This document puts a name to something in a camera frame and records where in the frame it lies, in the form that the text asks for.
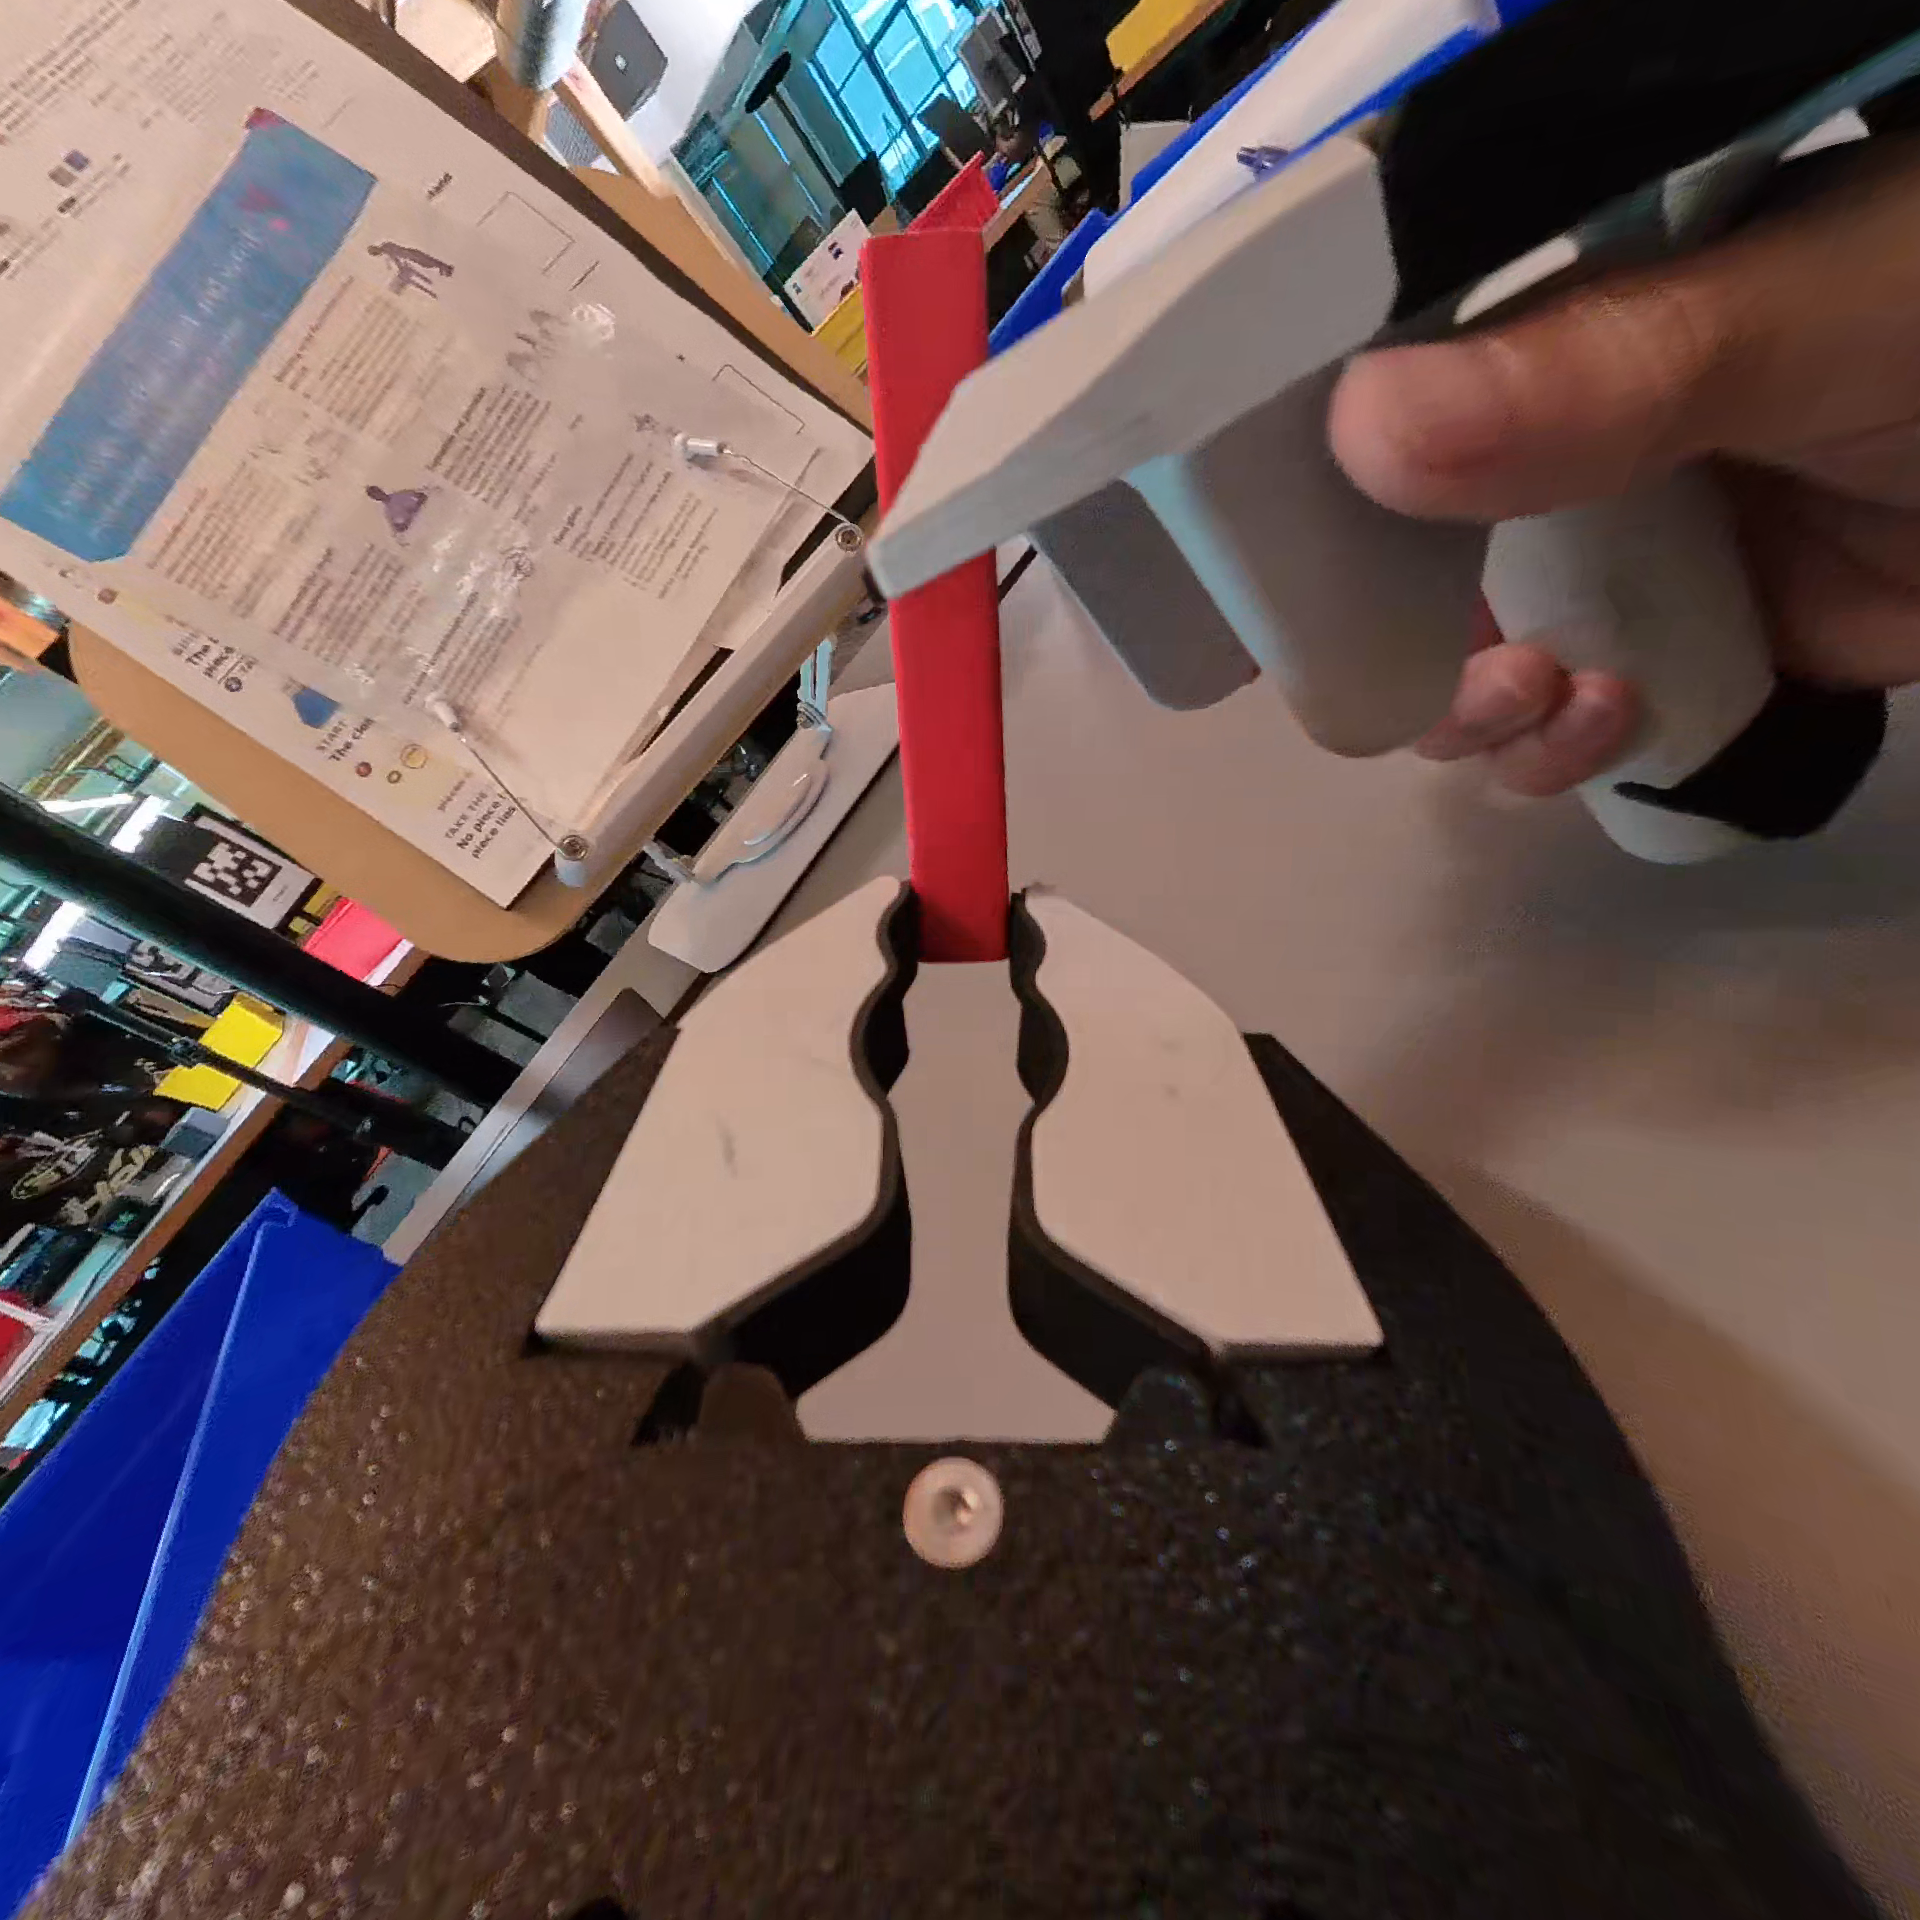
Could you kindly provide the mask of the black metal pole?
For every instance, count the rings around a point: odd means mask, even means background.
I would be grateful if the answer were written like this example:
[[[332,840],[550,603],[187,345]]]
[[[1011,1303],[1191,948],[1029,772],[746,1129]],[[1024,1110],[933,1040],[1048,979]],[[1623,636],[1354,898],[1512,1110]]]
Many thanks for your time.
[[[511,1057],[402,1007],[394,992],[312,959],[266,927],[249,927],[232,908],[146,869],[131,852],[87,840],[14,790],[0,793],[0,852],[65,901],[79,901],[127,934],[154,940],[180,962],[220,970],[239,991],[269,997],[284,1013],[371,1051],[374,1057],[415,1065],[474,1110],[491,1110],[513,1081]]]

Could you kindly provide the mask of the red plastic bin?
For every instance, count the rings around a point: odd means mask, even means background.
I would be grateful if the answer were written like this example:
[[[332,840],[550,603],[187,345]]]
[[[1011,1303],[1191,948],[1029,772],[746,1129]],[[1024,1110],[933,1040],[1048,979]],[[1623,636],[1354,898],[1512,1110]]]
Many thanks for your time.
[[[361,984],[383,984],[405,962],[412,940],[364,901],[332,898],[318,927],[301,934],[301,951]]]

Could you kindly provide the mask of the black white marker tag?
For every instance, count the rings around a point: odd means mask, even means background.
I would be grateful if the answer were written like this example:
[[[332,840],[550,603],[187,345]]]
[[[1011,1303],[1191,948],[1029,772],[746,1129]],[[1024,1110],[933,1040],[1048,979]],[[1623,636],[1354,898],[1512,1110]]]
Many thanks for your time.
[[[176,820],[176,880],[266,929],[289,929],[318,875],[220,816]]]

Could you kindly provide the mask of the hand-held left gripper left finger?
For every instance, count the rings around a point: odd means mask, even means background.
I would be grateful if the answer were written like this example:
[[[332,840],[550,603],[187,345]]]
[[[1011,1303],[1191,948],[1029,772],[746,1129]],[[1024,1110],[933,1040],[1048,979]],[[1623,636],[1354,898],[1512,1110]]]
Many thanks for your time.
[[[915,896],[871,880],[754,951],[668,1031],[645,1110],[534,1313],[542,1352],[808,1397],[911,1284],[892,1081]]]

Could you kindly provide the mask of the white flat board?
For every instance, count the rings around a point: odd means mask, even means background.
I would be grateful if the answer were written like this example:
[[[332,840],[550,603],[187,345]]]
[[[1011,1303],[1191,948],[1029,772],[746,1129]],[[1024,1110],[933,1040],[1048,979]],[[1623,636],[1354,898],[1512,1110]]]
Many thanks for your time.
[[[1129,279],[1224,294],[1224,268],[1249,268],[1252,288],[1302,272],[1308,288],[1331,288],[1338,313],[1380,321],[1388,121],[1379,96],[1308,99],[1291,67],[1265,71],[1088,247],[1069,306],[1105,306]]]

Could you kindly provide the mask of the person's right hand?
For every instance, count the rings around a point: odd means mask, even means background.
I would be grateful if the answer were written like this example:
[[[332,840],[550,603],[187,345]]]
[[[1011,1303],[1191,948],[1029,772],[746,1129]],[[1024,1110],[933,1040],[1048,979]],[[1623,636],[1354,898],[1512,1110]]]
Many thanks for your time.
[[[1733,237],[1512,325],[1347,365],[1331,462],[1388,511],[1502,525],[1713,469],[1774,670],[1920,679],[1920,141],[1802,158]]]

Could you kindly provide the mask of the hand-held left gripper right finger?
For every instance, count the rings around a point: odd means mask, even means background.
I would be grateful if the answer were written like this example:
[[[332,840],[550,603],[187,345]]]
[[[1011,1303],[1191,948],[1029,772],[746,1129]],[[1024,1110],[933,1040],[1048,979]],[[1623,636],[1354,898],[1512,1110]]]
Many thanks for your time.
[[[1105,1404],[1180,1372],[1369,1357],[1380,1324],[1249,1034],[1056,888],[1008,913],[1023,1007],[1008,1311]]]

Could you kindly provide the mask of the red rectangular block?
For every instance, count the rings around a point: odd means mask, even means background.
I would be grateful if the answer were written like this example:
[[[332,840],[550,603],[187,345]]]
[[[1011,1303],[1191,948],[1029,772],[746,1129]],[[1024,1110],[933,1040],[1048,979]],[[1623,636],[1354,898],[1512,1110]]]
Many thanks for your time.
[[[951,389],[983,365],[983,219],[983,185],[948,183],[911,230],[861,247],[881,516],[892,511]],[[1008,962],[996,557],[974,557],[915,595],[884,590],[884,607],[922,962]]]

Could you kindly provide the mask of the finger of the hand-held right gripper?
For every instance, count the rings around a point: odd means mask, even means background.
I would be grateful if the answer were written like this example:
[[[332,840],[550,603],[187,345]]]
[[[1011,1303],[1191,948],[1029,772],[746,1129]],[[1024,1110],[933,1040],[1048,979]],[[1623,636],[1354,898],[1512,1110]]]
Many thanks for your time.
[[[1029,543],[1148,704],[1205,713],[1257,679],[1257,661],[1126,478],[1045,516]]]
[[[1379,154],[1325,136],[969,371],[881,516],[903,596],[1363,345],[1400,294]]]

